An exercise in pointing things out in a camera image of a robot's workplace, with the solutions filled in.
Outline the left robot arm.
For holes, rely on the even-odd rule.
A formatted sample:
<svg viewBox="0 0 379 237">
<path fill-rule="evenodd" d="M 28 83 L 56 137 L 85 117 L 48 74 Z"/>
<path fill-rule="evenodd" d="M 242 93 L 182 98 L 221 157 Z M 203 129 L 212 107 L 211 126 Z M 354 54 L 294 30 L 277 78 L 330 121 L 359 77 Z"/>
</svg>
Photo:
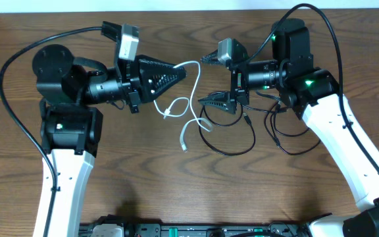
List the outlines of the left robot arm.
<svg viewBox="0 0 379 237">
<path fill-rule="evenodd" d="M 114 65 L 74 56 L 59 44 L 40 49 L 32 68 L 42 95 L 43 184 L 35 236 L 77 236 L 86 186 L 97 156 L 103 114 L 100 103 L 150 103 L 186 77 L 181 65 L 138 55 L 139 39 L 111 34 Z"/>
</svg>

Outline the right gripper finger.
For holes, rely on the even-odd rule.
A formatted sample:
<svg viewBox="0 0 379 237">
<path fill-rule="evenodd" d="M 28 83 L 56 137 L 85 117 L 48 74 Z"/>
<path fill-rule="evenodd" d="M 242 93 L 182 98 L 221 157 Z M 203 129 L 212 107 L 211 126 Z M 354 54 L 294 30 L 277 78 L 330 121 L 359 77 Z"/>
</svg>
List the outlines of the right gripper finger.
<svg viewBox="0 0 379 237">
<path fill-rule="evenodd" d="M 217 59 L 217 50 L 213 51 L 212 53 L 209 53 L 208 55 L 202 56 L 201 62 L 203 64 L 208 64 L 208 65 L 221 65 L 224 66 L 225 68 L 229 68 L 230 66 L 230 61 L 226 63 L 226 65 L 222 65 L 218 59 Z"/>
<path fill-rule="evenodd" d="M 213 92 L 207 97 L 201 98 L 198 102 L 203 106 L 211 106 L 234 115 L 236 113 L 236 103 L 231 100 L 230 92 Z"/>
</svg>

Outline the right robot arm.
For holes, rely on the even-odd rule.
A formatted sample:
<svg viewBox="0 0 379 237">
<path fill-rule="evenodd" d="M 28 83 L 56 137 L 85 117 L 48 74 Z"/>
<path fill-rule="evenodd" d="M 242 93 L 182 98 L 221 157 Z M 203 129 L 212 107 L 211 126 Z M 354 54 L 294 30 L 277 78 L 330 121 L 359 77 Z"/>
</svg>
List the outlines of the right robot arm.
<svg viewBox="0 0 379 237">
<path fill-rule="evenodd" d="M 204 63 L 224 65 L 231 88 L 201 99 L 228 113 L 249 104 L 252 90 L 276 89 L 280 102 L 292 109 L 324 144 L 353 194 L 359 214 L 327 215 L 301 225 L 299 236 L 379 236 L 379 151 L 355 118 L 341 92 L 341 83 L 315 67 L 309 30 L 297 18 L 275 22 L 271 31 L 272 60 L 253 62 L 234 39 L 222 40 Z"/>
</svg>

